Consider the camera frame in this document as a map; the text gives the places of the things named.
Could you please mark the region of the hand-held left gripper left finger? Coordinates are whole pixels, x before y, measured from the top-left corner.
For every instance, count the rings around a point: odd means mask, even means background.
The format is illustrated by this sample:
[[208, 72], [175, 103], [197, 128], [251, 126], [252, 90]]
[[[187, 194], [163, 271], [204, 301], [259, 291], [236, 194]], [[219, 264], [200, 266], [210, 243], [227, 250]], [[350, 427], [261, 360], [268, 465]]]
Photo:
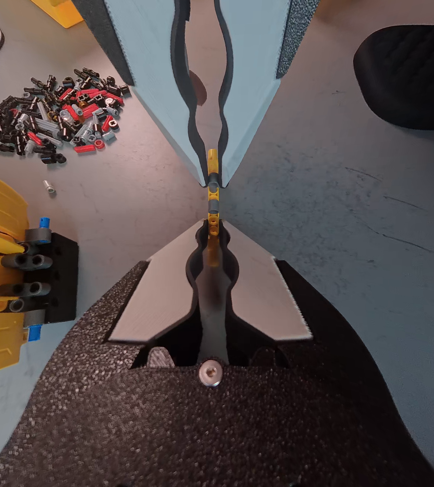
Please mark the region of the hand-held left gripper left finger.
[[109, 341], [147, 344], [191, 316], [207, 237], [208, 221], [200, 220], [150, 257]]

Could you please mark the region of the yellow lego robot model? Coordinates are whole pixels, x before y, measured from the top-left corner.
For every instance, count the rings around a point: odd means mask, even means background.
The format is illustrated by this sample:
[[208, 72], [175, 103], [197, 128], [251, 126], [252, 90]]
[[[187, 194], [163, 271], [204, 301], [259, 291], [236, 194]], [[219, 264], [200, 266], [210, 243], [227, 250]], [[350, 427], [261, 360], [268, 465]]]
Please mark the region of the yellow lego robot model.
[[49, 218], [28, 226], [25, 200], [0, 180], [0, 369], [19, 361], [43, 325], [76, 317], [78, 244]]

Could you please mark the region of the person's right hand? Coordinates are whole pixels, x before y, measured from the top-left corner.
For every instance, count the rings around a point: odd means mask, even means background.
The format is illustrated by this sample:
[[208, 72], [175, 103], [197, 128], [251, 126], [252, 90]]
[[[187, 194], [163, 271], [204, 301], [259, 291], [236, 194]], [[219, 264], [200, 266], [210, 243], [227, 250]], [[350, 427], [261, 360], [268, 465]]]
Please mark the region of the person's right hand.
[[201, 81], [201, 79], [198, 77], [196, 73], [189, 70], [189, 77], [196, 94], [197, 106], [203, 106], [207, 101], [207, 97], [208, 97], [207, 90], [203, 82]]

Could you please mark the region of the long yellow lego beam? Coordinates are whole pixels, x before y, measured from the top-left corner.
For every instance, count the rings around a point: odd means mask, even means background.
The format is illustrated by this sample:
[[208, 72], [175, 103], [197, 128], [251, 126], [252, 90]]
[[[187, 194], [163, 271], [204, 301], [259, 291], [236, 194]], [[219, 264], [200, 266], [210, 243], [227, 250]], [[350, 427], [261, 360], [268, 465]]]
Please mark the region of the long yellow lego beam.
[[[212, 172], [219, 170], [218, 164], [218, 152], [217, 149], [210, 149], [208, 151], [208, 175]], [[208, 200], [219, 200], [220, 187], [208, 187]], [[219, 223], [220, 218], [218, 215], [208, 214], [208, 245], [207, 245], [207, 263], [210, 267], [217, 268], [220, 265], [219, 257]]]

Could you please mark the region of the yellow bin with small parts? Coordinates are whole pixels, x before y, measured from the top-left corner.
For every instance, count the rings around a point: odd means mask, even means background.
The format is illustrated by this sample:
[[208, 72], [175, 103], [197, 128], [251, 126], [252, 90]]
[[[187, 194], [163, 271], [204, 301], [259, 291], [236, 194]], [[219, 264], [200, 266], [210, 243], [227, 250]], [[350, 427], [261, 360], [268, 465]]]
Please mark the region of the yellow bin with small parts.
[[72, 1], [31, 1], [62, 27], [68, 29], [83, 22]]

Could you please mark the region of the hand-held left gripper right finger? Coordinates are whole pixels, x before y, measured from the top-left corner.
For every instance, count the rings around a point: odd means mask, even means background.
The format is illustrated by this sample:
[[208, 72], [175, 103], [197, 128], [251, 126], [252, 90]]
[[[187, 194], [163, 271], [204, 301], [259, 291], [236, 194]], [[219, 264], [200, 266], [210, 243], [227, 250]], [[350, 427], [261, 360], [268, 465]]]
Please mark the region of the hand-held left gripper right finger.
[[274, 256], [227, 221], [221, 230], [234, 315], [275, 341], [311, 339]]

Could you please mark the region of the pile of lego pins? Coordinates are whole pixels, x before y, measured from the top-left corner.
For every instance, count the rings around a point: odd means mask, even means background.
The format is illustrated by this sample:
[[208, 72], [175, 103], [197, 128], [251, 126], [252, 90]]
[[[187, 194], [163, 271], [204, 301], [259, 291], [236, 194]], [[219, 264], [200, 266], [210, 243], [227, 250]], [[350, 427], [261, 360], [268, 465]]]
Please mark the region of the pile of lego pins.
[[21, 96], [0, 101], [0, 153], [37, 155], [47, 166], [62, 165], [63, 149], [98, 152], [116, 140], [129, 86], [86, 67], [74, 75], [32, 77]]

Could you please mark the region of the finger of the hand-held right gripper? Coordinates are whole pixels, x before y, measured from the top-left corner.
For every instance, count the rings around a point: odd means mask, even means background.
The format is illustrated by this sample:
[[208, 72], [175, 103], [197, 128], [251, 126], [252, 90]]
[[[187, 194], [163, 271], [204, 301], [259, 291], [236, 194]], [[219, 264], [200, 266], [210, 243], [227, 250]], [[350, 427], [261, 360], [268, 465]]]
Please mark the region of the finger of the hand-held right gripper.
[[185, 58], [186, 1], [105, 1], [137, 98], [191, 175], [208, 184]]
[[289, 1], [215, 1], [227, 65], [218, 97], [220, 186], [226, 187], [273, 100]]

